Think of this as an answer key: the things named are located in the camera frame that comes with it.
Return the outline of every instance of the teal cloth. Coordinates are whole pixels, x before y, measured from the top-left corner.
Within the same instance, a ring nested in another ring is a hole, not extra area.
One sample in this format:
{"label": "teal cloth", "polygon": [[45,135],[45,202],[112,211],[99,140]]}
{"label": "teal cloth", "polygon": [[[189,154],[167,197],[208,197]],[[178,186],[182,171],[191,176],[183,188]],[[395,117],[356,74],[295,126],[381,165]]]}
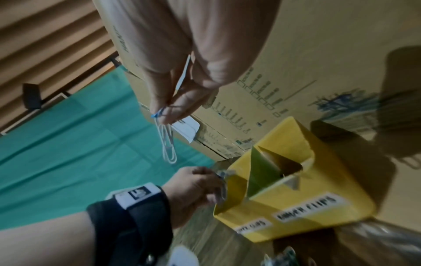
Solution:
{"label": "teal cloth", "polygon": [[170,165],[118,68],[0,138],[0,229],[80,212],[111,191],[163,185],[181,167],[213,164],[174,143]]}

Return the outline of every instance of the hand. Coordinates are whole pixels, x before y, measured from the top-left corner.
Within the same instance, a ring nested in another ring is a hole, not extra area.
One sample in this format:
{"label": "hand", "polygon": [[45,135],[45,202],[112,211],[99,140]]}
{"label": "hand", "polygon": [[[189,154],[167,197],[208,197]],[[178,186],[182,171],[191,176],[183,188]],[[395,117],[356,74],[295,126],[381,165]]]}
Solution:
{"label": "hand", "polygon": [[211,169],[206,167],[183,167],[162,186],[171,209],[173,229],[185,225],[196,209],[216,204],[214,192],[224,185]]}
{"label": "hand", "polygon": [[[143,69],[150,111],[162,124],[180,120],[254,62],[280,0],[103,1],[114,27]],[[189,54],[196,57],[174,95]]]}

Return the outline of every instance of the black wrist strap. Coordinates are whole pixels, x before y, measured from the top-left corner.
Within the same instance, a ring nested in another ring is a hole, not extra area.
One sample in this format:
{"label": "black wrist strap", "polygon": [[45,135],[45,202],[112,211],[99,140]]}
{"label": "black wrist strap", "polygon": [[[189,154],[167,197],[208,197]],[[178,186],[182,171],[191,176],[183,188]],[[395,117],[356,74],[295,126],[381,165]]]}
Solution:
{"label": "black wrist strap", "polygon": [[[98,213],[97,210],[104,210],[101,213],[106,212],[106,208],[111,205],[110,202],[98,202],[88,207],[87,211],[96,231],[96,266],[139,265],[143,264],[148,256],[158,258],[169,249],[173,234],[168,199],[163,192],[142,199],[143,193],[140,193],[142,188],[130,191],[131,194],[125,192],[126,195],[116,195],[117,200],[116,198],[110,200],[120,207],[119,211],[114,210],[114,215],[118,214],[125,220],[116,226],[115,222],[119,219],[112,219],[111,224],[115,228],[109,228],[107,221],[99,218],[99,215],[92,215]],[[136,196],[134,198],[136,200],[129,204],[122,202],[121,197],[127,195]],[[107,213],[103,217],[110,218],[109,216],[110,213]]]}

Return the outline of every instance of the label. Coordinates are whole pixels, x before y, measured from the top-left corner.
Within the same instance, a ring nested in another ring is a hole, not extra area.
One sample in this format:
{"label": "label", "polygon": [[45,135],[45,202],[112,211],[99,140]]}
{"label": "label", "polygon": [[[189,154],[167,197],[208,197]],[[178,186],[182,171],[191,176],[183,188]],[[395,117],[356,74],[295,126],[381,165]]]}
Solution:
{"label": "label", "polygon": [[297,220],[301,217],[311,215],[316,212],[325,211],[339,205],[345,205],[347,201],[333,193],[326,193],[300,205],[272,214],[272,216],[282,223]]}
{"label": "label", "polygon": [[266,218],[259,218],[256,220],[253,220],[247,224],[244,224],[242,226],[236,227],[234,228],[234,230],[238,233],[238,234],[248,234],[251,232],[255,232],[255,231],[259,231],[268,227],[271,227],[272,223],[269,222]]}
{"label": "label", "polygon": [[128,207],[141,202],[142,200],[150,198],[160,192],[161,190],[157,186],[152,183],[148,183],[142,187],[137,187],[129,191],[118,193],[115,195],[115,199],[123,209],[127,209]]}

